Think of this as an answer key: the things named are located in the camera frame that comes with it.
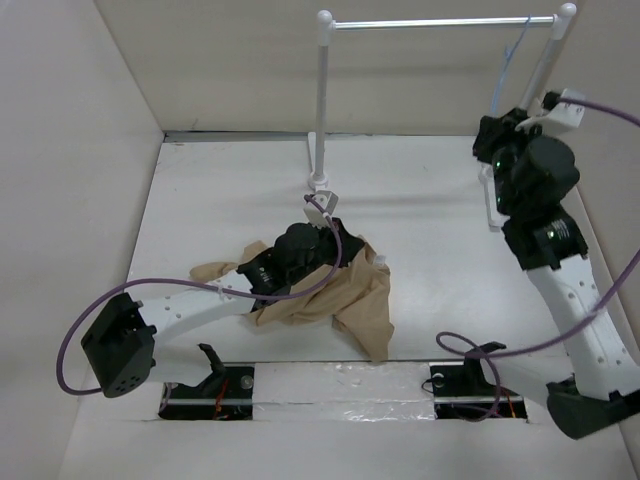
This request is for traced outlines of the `beige t shirt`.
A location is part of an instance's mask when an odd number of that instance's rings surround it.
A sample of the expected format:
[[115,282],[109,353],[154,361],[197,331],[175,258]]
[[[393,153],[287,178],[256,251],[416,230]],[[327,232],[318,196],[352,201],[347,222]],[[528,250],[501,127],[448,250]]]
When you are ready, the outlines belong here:
[[257,327],[273,322],[298,326],[330,317],[332,327],[349,335],[368,359],[386,362],[394,333],[390,290],[389,267],[365,242],[353,261],[339,269],[324,287],[301,298],[279,301],[245,317]]

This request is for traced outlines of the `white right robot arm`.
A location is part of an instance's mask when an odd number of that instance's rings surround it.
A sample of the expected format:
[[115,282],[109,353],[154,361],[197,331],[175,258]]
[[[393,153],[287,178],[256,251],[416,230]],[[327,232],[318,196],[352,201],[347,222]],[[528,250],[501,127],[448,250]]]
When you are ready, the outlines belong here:
[[569,362],[535,359],[531,347],[499,350],[464,365],[461,376],[474,393],[499,383],[539,403],[578,440],[638,414],[639,366],[598,293],[586,240],[561,205],[580,179],[575,155],[527,120],[519,108],[482,117],[472,152],[492,169],[506,243],[546,303]]

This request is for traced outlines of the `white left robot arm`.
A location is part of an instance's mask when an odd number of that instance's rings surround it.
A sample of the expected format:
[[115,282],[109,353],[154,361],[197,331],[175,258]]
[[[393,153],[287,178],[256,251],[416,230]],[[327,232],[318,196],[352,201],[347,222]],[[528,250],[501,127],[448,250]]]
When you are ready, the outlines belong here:
[[307,287],[314,293],[346,268],[364,248],[340,219],[324,227],[295,223],[275,244],[216,280],[183,282],[183,291],[136,301],[123,291],[109,296],[81,340],[101,393],[118,398],[148,380],[190,385],[201,396],[222,387],[222,371],[213,348],[199,345],[209,359],[180,367],[161,355],[174,338],[226,317],[245,315],[278,301],[298,298],[294,287],[328,267],[328,273]]

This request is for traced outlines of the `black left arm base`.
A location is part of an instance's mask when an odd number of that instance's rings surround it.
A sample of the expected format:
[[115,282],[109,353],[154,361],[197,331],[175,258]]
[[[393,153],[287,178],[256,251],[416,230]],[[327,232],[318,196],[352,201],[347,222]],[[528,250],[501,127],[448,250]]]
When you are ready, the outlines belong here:
[[214,348],[200,343],[208,375],[195,386],[170,382],[164,386],[158,416],[175,421],[249,421],[253,419],[255,365],[225,364]]

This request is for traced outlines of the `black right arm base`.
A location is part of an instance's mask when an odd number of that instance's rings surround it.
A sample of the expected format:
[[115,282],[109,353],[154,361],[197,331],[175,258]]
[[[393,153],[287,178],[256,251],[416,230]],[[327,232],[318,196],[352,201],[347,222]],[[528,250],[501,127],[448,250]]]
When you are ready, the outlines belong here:
[[479,360],[434,361],[428,366],[429,376],[421,388],[433,397],[437,420],[528,419],[524,399],[505,388],[490,413],[495,386],[487,381]]

